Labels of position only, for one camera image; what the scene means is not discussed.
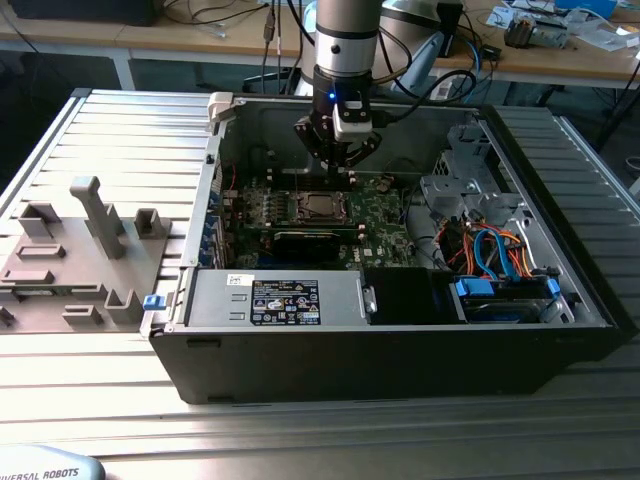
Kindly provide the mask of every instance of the blue clip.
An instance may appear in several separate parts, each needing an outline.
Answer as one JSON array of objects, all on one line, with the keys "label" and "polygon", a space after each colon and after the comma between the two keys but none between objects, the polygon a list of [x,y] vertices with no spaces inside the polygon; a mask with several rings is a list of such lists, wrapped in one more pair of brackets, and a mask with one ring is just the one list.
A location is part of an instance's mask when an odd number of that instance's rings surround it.
[{"label": "blue clip", "polygon": [[167,297],[164,295],[145,295],[142,308],[147,310],[166,310]]},{"label": "blue clip", "polygon": [[493,296],[493,285],[486,278],[461,278],[456,282],[456,292],[459,297]]},{"label": "blue clip", "polygon": [[553,298],[558,297],[560,295],[560,285],[558,285],[558,281],[554,278],[550,278],[547,280],[547,288],[549,292],[553,296]]}]

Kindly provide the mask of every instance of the blue drive bracket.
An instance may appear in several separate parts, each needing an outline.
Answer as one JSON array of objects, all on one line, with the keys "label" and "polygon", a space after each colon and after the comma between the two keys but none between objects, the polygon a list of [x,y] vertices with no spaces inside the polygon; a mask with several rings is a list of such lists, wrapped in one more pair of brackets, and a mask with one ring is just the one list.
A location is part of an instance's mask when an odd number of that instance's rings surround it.
[{"label": "blue drive bracket", "polygon": [[456,292],[459,297],[493,296],[493,285],[486,278],[464,277],[456,282]]},{"label": "blue drive bracket", "polygon": [[558,298],[560,295],[560,285],[558,285],[558,281],[555,278],[547,280],[547,288],[553,298]]}]

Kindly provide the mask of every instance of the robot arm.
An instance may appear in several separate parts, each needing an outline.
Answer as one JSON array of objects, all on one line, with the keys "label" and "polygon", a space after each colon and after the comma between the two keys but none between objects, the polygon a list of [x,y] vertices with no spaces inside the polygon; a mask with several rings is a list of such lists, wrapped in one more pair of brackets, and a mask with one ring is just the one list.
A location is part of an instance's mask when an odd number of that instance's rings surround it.
[{"label": "robot arm", "polygon": [[369,101],[380,13],[376,0],[318,1],[313,109],[295,131],[329,175],[353,167],[380,144]]}]

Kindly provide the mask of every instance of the barcode label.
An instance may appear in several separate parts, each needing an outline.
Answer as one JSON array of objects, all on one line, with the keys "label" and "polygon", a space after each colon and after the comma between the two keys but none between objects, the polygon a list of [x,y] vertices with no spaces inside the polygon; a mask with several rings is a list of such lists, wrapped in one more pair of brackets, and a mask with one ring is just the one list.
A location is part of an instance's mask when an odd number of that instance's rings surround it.
[{"label": "barcode label", "polygon": [[230,273],[227,275],[227,285],[231,287],[250,287],[255,275]]}]

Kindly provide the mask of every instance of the computer case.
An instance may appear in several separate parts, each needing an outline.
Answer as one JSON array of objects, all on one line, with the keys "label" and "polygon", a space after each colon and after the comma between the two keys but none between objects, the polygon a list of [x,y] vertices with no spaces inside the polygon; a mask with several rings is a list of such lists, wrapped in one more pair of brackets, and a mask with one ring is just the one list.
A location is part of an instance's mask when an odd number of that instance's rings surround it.
[{"label": "computer case", "polygon": [[29,19],[88,20],[149,26],[164,0],[9,0],[16,15]]}]

